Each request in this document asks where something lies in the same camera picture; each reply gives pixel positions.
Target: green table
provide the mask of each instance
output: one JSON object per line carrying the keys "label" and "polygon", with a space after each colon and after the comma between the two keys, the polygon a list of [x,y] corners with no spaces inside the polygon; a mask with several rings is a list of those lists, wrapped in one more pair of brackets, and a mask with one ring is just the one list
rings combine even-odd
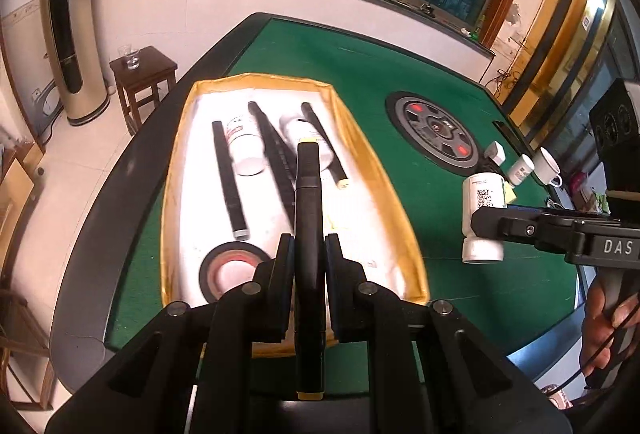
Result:
{"label": "green table", "polygon": [[[404,205],[424,255],[431,298],[453,302],[504,353],[528,344],[574,309],[576,269],[565,264],[561,256],[508,243],[501,263],[462,264],[463,178],[418,153],[386,116],[388,94],[421,94],[459,119],[481,149],[493,140],[500,141],[509,165],[517,153],[492,125],[494,120],[505,122],[506,118],[480,86],[376,43],[285,20],[268,22],[228,74],[244,72],[308,77],[335,87],[378,154]],[[517,195],[518,204],[530,206],[542,206],[548,197],[532,178],[518,187]],[[114,348],[124,345],[161,308],[161,201],[162,191],[121,279],[106,337],[107,344]],[[273,385],[269,375],[273,371],[293,372],[289,359],[254,362],[254,388],[279,392],[269,387]],[[329,349],[326,366],[328,393],[366,391],[366,345]]]}

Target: white cup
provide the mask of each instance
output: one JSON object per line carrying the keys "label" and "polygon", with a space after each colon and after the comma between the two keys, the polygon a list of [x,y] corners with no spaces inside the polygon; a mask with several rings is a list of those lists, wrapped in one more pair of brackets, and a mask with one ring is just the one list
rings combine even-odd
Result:
{"label": "white cup", "polygon": [[534,172],[538,179],[545,185],[553,187],[562,186],[562,177],[560,176],[560,167],[554,157],[544,147],[540,147],[533,157]]}
{"label": "white cup", "polygon": [[504,179],[493,172],[469,176],[462,183],[462,262],[485,264],[501,261],[504,247],[500,240],[476,237],[471,228],[471,216],[480,207],[505,208]]}
{"label": "white cup", "polygon": [[517,187],[524,179],[533,172],[535,165],[529,156],[523,154],[507,172],[507,179],[514,187]]}

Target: finger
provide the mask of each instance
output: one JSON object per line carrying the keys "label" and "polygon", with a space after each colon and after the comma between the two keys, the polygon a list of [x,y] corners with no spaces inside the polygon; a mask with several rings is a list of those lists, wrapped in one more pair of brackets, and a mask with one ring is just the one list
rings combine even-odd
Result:
{"label": "finger", "polygon": [[587,300],[584,304],[584,312],[588,318],[596,318],[598,315],[602,315],[602,310],[605,305],[604,290],[600,284],[600,278],[596,276],[589,286],[587,292]]}
{"label": "finger", "polygon": [[[593,347],[591,352],[593,354],[611,336],[613,331],[613,327],[604,315],[593,319],[586,318],[582,322],[582,344]],[[612,342],[613,338],[608,341],[608,348],[611,347]]]}
{"label": "finger", "polygon": [[[634,310],[634,308],[638,305],[638,294],[632,295],[628,299],[626,299],[620,306],[616,308],[613,313],[613,318],[611,323],[613,327],[617,328],[624,319],[626,319],[629,314]],[[634,315],[629,319],[629,322],[626,323],[625,328],[630,328],[631,326],[635,326],[640,322],[640,309],[638,309]]]}
{"label": "finger", "polygon": [[604,369],[605,367],[607,367],[610,359],[611,351],[608,349],[602,350],[602,352],[598,356],[596,356],[595,360],[593,361],[593,365]]}
{"label": "finger", "polygon": [[593,353],[589,354],[588,351],[583,351],[580,353],[580,365],[584,366],[582,368],[582,374],[584,376],[589,376],[596,367],[599,367],[601,369],[606,367],[611,358],[611,351],[609,351],[609,349],[607,348],[602,350],[598,354],[598,356],[596,356],[590,363],[587,364],[586,362],[591,357],[591,354]]}

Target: metal screw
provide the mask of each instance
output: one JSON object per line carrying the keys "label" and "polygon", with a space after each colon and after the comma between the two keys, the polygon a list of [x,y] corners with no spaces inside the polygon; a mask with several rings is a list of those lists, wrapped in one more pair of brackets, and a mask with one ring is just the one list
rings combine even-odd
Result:
{"label": "metal screw", "polygon": [[245,295],[255,295],[262,291],[262,286],[260,286],[257,282],[247,282],[242,286],[242,293]]}
{"label": "metal screw", "polygon": [[358,291],[363,295],[373,295],[378,291],[378,286],[374,282],[361,282],[358,284]]}
{"label": "metal screw", "polygon": [[184,315],[189,309],[189,305],[186,302],[182,302],[181,300],[177,300],[175,302],[171,302],[166,307],[166,314],[171,315],[172,317],[179,317],[180,315]]}
{"label": "metal screw", "polygon": [[448,300],[436,300],[433,309],[438,315],[448,315],[453,311],[453,306]]}

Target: black stick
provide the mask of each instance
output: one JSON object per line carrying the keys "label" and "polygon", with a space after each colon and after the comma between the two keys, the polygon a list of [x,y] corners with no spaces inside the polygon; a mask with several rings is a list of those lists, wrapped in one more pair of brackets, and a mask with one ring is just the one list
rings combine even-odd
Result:
{"label": "black stick", "polygon": [[222,195],[225,198],[226,211],[229,214],[231,228],[237,240],[249,239],[249,227],[244,219],[242,211],[242,201],[236,185],[236,175],[229,156],[229,147],[226,144],[225,128],[222,122],[216,120],[213,127],[213,145],[216,149],[216,159],[218,161],[218,172],[220,172],[220,182],[222,184]]}
{"label": "black stick", "polygon": [[267,157],[267,161],[271,167],[271,172],[273,173],[273,178],[278,188],[278,194],[280,195],[280,201],[289,219],[291,229],[293,229],[295,224],[296,193],[293,190],[293,185],[289,178],[287,163],[278,151],[278,145],[274,137],[276,130],[273,129],[267,115],[262,112],[258,104],[249,102],[248,108],[258,124],[262,142],[264,143],[264,155]]}
{"label": "black stick", "polygon": [[318,134],[320,134],[320,136],[324,138],[324,141],[334,153],[334,159],[331,163],[329,163],[329,166],[327,168],[329,169],[331,176],[334,178],[335,184],[338,185],[338,188],[345,188],[349,184],[349,178],[347,178],[347,175],[342,168],[342,163],[340,163],[340,158],[338,158],[338,155],[335,153],[334,146],[329,140],[329,137],[327,136],[324,127],[320,123],[318,116],[315,114],[313,108],[311,107],[311,104],[308,102],[303,102],[300,106],[300,109],[302,110],[302,114],[304,115],[306,121],[308,121],[316,128]]}
{"label": "black stick", "polygon": [[296,390],[300,400],[318,400],[324,393],[324,233],[318,144],[298,144],[296,230],[295,342]]}

